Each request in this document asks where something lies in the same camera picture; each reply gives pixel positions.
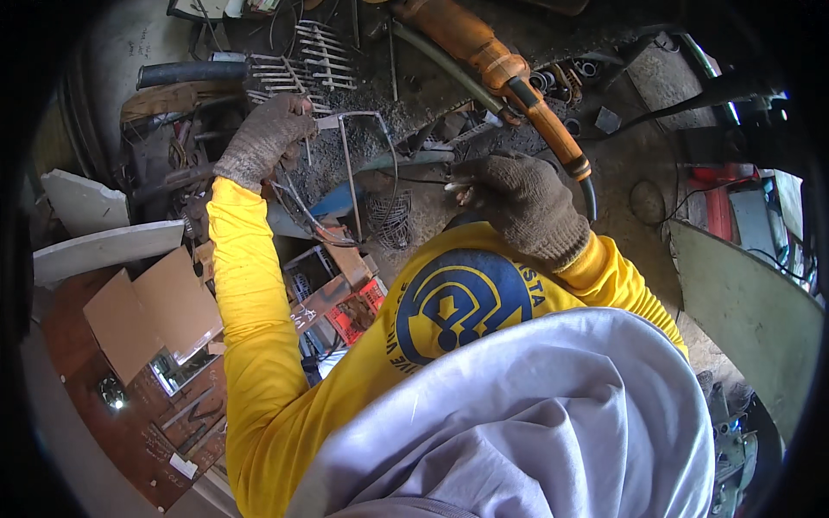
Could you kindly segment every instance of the printed logo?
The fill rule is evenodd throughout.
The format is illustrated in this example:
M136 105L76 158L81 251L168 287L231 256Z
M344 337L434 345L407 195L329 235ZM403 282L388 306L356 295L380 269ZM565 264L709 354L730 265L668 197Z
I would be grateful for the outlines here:
M403 356L392 364L414 372L434 359L418 346L437 343L451 351L531 318L530 294L516 266L494 252L454 249L404 285L386 352L399 346Z

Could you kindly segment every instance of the plastic crate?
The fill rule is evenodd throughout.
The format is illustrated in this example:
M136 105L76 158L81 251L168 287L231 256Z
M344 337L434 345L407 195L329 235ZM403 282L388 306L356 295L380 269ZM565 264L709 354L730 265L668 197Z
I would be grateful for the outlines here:
M383 295L380 286L377 284L376 278L373 278L368 284L366 284L366 286L363 287L363 289L357 293L354 293L351 297L360 297L366 301L368 307L375 316L377 315L377 312L380 311L380 306L385 300L385 295ZM342 337L342 339L346 342L346 345L349 347L354 345L354 342L356 342L357 339L363 334L362 331L354 329L351 319L336 306L325 314L325 318L327 318L331 325L334 326L334 329L337 330L337 334Z

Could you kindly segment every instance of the gray hood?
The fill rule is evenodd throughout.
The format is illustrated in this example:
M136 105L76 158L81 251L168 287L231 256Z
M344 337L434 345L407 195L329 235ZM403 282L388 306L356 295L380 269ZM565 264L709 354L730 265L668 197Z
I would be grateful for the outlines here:
M642 317L552 313L397 385L323 444L286 516L705 516L693 371Z

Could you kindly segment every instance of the gray glove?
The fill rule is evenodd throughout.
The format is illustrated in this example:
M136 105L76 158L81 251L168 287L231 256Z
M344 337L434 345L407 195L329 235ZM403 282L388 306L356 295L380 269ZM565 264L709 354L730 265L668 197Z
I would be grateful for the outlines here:
M514 249L543 259L554 272L587 246L587 219L575 211L570 189L543 160L496 151L459 163L452 181L471 185L464 205L486 218Z
M216 163L216 175L259 192L262 180L280 160L286 169L296 167L300 154L297 140L317 134L311 109L310 101L295 94L279 94L257 106Z

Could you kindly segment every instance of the orange welding torch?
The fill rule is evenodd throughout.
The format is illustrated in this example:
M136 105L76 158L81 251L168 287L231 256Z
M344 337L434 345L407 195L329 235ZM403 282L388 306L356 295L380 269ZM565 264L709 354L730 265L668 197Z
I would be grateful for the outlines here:
M590 162L541 92L530 85L526 60L510 52L489 25L453 0L405 0L392 8L400 20L420 29L452 57L477 68L483 85L494 95L507 97L521 108L567 174L581 185L588 220L595 221Z

